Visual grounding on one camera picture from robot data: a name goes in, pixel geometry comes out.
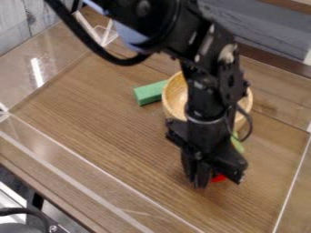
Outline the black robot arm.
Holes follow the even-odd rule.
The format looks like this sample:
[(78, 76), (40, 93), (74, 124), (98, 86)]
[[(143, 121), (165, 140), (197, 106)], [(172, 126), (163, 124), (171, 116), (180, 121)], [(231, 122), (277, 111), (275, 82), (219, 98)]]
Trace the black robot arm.
[(114, 21), (128, 47), (165, 53), (180, 62), (187, 86), (185, 119), (165, 119), (167, 139), (181, 150), (183, 172), (196, 187), (223, 176), (243, 180), (248, 161), (232, 135), (239, 101), (249, 82), (240, 68), (233, 34), (199, 11), (196, 0), (82, 0)]

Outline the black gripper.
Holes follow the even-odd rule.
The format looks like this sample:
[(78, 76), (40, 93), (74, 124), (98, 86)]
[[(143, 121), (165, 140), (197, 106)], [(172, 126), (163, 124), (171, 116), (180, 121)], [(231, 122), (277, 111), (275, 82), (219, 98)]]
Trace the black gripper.
[(239, 184), (248, 161), (236, 151), (223, 120), (203, 122), (165, 120), (167, 139), (181, 150), (183, 172), (195, 187), (205, 188), (213, 175), (225, 175)]

